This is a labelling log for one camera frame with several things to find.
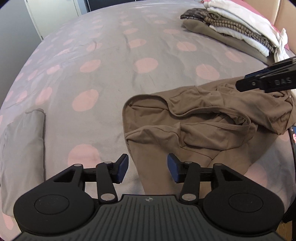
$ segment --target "folded clothes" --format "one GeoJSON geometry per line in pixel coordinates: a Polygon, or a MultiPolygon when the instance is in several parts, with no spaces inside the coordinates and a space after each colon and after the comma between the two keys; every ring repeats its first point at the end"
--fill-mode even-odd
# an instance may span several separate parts
{"type": "Polygon", "coordinates": [[[258,59],[267,65],[271,65],[274,63],[274,57],[272,55],[265,57],[257,49],[250,46],[245,41],[236,39],[229,35],[220,34],[215,30],[211,29],[207,24],[205,24],[202,21],[195,20],[195,19],[185,19],[183,21],[183,25],[185,28],[187,28],[191,32],[202,34],[212,39],[215,39],[221,43],[226,44],[227,46],[235,48],[239,51],[242,51],[243,53],[246,53],[258,59]]]}
{"type": "Polygon", "coordinates": [[[265,46],[263,46],[261,43],[257,42],[256,40],[250,37],[247,37],[246,35],[243,35],[239,32],[236,32],[230,28],[225,28],[225,27],[217,27],[217,26],[210,25],[210,28],[220,34],[227,34],[236,39],[244,40],[247,44],[257,49],[265,57],[269,56],[269,50],[265,46]]]}
{"type": "Polygon", "coordinates": [[[274,60],[276,62],[289,58],[284,49],[285,45],[288,43],[288,36],[284,28],[279,33],[277,29],[275,29],[272,24],[262,15],[255,11],[251,11],[246,6],[240,5],[234,1],[205,0],[204,6],[209,11],[218,13],[223,17],[232,19],[231,15],[235,15],[256,29],[259,33],[267,37],[275,47],[274,60]],[[224,16],[223,12],[225,11],[230,14],[224,16]]]}
{"type": "Polygon", "coordinates": [[[238,22],[224,18],[217,13],[210,13],[206,9],[203,9],[203,8],[193,8],[193,9],[187,10],[184,14],[182,14],[181,19],[183,19],[183,18],[201,20],[201,21],[204,21],[208,25],[232,29],[240,34],[243,34],[249,38],[254,39],[255,41],[258,41],[260,44],[262,44],[263,46],[268,48],[268,50],[270,52],[274,53],[274,47],[273,47],[272,43],[266,37],[253,32],[252,30],[248,29],[246,26],[244,26],[238,22]]]}

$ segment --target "ribbed black surface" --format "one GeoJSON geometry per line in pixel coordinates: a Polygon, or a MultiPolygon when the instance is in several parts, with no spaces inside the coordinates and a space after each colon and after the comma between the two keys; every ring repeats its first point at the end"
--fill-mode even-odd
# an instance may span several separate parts
{"type": "Polygon", "coordinates": [[[124,195],[103,205],[84,227],[59,237],[23,233],[17,241],[277,241],[277,234],[235,237],[212,227],[196,206],[177,202],[174,196],[124,195]]]}

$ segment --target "wall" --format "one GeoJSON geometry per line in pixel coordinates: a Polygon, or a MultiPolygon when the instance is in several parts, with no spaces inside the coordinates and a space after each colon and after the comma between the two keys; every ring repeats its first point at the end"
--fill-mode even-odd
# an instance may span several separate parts
{"type": "Polygon", "coordinates": [[[0,106],[40,42],[24,0],[10,0],[0,9],[0,106]]]}

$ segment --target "white cabinet door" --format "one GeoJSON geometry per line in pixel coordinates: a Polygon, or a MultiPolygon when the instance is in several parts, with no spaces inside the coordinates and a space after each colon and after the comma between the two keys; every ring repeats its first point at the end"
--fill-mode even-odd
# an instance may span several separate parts
{"type": "Polygon", "coordinates": [[[32,20],[43,38],[78,17],[73,0],[26,0],[32,20]]]}

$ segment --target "wooden headboard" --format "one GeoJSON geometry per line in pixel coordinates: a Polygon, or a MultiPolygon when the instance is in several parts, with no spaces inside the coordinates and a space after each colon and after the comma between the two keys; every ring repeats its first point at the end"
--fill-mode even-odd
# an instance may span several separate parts
{"type": "Polygon", "coordinates": [[[279,31],[285,28],[290,49],[296,53],[296,7],[289,0],[245,0],[279,31]]]}

